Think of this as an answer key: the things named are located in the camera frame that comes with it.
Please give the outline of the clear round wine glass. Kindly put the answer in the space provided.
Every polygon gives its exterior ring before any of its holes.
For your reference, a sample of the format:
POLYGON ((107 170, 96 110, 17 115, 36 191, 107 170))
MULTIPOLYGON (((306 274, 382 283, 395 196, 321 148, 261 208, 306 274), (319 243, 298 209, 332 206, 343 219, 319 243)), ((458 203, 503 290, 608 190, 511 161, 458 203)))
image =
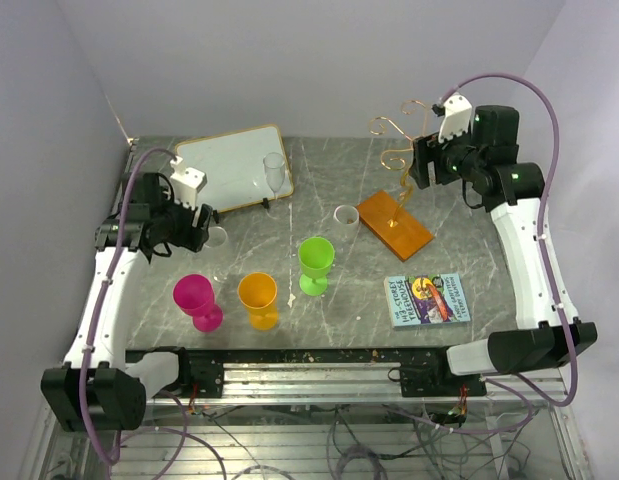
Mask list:
POLYGON ((212 226, 208 229, 208 239, 205 247, 209 249, 219 249, 227 247, 229 243, 228 234, 221 226, 212 226))

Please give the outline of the pink plastic goblet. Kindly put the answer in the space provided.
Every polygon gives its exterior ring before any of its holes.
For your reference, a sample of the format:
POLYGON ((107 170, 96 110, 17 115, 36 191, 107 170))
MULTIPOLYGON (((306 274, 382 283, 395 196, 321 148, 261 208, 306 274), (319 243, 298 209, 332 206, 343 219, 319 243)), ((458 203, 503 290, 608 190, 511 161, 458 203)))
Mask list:
POLYGON ((184 276, 174 286, 172 296, 178 308, 192 318, 197 330, 209 333, 220 327, 223 312, 216 304, 213 286, 205 276, 184 276))

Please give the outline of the orange plastic goblet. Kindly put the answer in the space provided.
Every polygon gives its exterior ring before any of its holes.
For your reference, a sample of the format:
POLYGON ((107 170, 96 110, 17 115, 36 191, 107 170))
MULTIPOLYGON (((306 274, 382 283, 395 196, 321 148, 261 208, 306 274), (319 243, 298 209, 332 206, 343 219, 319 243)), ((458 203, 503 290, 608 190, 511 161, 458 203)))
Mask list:
POLYGON ((267 273, 254 272, 239 283, 237 293, 253 328, 267 331, 278 322, 276 281, 267 273))

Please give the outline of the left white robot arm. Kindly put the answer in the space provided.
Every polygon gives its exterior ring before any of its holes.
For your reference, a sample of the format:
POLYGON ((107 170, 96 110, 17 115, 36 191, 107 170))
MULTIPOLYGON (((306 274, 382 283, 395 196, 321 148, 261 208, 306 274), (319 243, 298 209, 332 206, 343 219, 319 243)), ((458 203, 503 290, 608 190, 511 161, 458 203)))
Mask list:
POLYGON ((192 387, 189 354, 183 347, 154 347, 128 354, 126 346, 141 280, 157 246, 199 252, 208 239, 213 209, 197 202, 206 175, 192 167, 169 177, 124 175, 133 188, 95 233, 95 274, 79 329, 59 367, 44 371, 41 391, 60 426, 96 431, 133 430, 146 403, 164 392, 181 397, 192 387))

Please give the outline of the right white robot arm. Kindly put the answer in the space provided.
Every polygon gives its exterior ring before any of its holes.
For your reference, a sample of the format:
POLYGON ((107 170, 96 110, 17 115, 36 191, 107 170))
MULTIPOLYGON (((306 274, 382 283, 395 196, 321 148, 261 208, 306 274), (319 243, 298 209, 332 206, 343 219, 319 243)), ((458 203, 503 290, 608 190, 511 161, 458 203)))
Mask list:
POLYGON ((466 375, 521 374, 566 366, 597 340, 562 280, 541 204, 545 180, 535 163, 517 160, 519 113, 473 107, 454 95, 435 107, 439 131, 413 142, 410 175, 421 189, 461 181, 480 197, 499 236, 515 295, 516 329, 450 347, 429 373, 439 394, 454 394, 466 375))

